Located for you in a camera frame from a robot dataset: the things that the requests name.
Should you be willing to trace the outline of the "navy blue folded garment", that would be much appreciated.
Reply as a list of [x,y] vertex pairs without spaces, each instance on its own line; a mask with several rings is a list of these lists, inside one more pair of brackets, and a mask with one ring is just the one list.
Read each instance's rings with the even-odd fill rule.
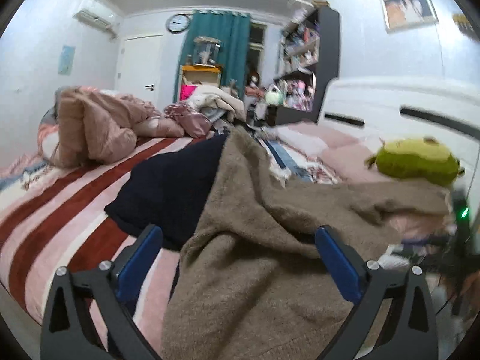
[[163,248],[179,252],[193,236],[216,178],[226,134],[155,155],[133,168],[106,214],[129,236],[154,224]]

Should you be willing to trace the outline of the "black bookshelf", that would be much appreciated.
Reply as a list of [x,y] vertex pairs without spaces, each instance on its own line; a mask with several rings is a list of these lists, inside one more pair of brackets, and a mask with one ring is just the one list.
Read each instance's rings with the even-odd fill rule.
[[283,103],[270,106],[267,124],[316,122],[331,80],[339,74],[341,17],[326,0],[290,0],[298,10],[281,31],[277,76]]

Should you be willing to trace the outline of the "green plush toy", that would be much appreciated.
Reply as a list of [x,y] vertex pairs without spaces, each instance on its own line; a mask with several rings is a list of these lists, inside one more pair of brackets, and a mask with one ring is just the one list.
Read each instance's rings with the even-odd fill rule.
[[424,179],[443,187],[465,174],[450,149],[427,136],[385,142],[364,164],[368,169],[375,166],[380,173],[394,179]]

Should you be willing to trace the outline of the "yellow white shelf unit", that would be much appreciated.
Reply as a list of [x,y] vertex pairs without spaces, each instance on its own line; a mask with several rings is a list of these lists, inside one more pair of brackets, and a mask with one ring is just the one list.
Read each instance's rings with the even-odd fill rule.
[[213,65],[182,65],[179,72],[178,100],[184,101],[200,85],[221,86],[222,70]]

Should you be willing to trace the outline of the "framed wall photo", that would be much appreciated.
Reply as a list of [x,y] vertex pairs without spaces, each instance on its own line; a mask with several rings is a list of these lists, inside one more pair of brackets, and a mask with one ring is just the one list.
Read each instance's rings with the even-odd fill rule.
[[382,9],[388,33],[438,23],[431,0],[382,0]]

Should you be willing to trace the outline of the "teal curtain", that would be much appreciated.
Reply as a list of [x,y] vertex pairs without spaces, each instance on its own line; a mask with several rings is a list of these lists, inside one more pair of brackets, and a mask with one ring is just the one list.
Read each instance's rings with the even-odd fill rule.
[[174,102],[179,101],[182,66],[202,58],[221,67],[220,84],[235,81],[238,96],[244,94],[251,16],[235,10],[196,10],[183,42],[175,73]]

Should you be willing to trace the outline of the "round wall clock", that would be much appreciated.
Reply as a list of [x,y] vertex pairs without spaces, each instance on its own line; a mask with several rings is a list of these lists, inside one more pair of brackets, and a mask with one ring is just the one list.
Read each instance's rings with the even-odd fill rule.
[[190,27],[191,17],[187,14],[176,14],[171,16],[166,22],[166,29],[169,33],[183,33]]

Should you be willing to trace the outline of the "pile of clothes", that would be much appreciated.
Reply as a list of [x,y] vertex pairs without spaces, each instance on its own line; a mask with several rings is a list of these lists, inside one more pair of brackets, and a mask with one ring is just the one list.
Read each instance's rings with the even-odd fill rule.
[[247,112],[242,100],[213,85],[198,85],[186,100],[164,108],[165,115],[177,122],[193,138],[205,137],[222,120],[228,126],[245,122]]

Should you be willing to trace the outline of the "brown knitted sweater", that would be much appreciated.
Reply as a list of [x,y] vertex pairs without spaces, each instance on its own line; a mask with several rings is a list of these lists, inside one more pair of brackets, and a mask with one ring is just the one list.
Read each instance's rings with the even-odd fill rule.
[[335,228],[362,258],[400,240],[392,215],[448,214],[425,181],[280,182],[244,129],[224,143],[216,179],[163,319],[164,359],[315,359],[341,327],[344,301],[314,244]]

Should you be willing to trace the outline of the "pink brown rumpled duvet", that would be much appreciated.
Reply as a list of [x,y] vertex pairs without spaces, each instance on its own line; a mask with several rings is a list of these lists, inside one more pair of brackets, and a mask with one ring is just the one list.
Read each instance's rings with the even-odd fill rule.
[[65,86],[45,113],[38,151],[56,167],[113,164],[130,155],[140,137],[183,137],[185,129],[151,102],[88,86]]

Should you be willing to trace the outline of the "white door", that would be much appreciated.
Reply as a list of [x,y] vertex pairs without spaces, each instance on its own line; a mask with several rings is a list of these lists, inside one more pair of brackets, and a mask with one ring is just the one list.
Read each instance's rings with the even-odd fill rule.
[[158,100],[162,34],[126,37],[120,47],[115,89],[148,102]]

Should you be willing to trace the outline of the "white air conditioner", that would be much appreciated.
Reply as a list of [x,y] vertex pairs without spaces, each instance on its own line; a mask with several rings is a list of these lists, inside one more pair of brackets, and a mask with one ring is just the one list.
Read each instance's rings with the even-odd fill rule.
[[81,23],[88,24],[98,30],[103,31],[104,33],[109,33],[113,39],[117,38],[117,34],[112,27],[112,23],[99,16],[95,16],[88,10],[79,10],[73,17],[79,20]]

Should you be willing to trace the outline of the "pink pillow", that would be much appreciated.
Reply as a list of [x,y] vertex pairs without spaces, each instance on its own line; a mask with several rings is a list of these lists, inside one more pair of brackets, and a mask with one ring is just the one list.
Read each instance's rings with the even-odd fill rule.
[[334,172],[349,184],[390,182],[375,166],[366,160],[374,156],[384,144],[379,136],[355,137],[324,124],[300,122],[275,128],[275,137]]

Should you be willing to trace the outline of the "striped fleece blanket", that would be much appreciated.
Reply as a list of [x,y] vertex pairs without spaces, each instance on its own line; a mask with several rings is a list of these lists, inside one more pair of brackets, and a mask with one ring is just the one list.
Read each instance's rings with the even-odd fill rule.
[[117,163],[53,168],[27,190],[16,183],[1,192],[1,316],[29,356],[40,357],[41,320],[56,270],[89,270],[134,243],[104,211],[132,169],[192,144],[192,138],[141,139]]

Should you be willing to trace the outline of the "blue wall poster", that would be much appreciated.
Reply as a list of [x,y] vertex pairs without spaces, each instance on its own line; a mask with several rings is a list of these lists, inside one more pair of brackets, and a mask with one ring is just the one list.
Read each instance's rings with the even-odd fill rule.
[[58,74],[61,76],[70,76],[72,73],[73,62],[76,47],[63,46],[58,60]]

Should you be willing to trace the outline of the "white bed headboard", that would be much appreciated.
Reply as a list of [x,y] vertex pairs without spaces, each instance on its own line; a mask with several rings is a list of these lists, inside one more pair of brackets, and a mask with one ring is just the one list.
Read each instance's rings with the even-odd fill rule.
[[412,76],[333,80],[319,120],[357,137],[433,137],[459,159],[465,174],[455,186],[479,207],[478,86]]

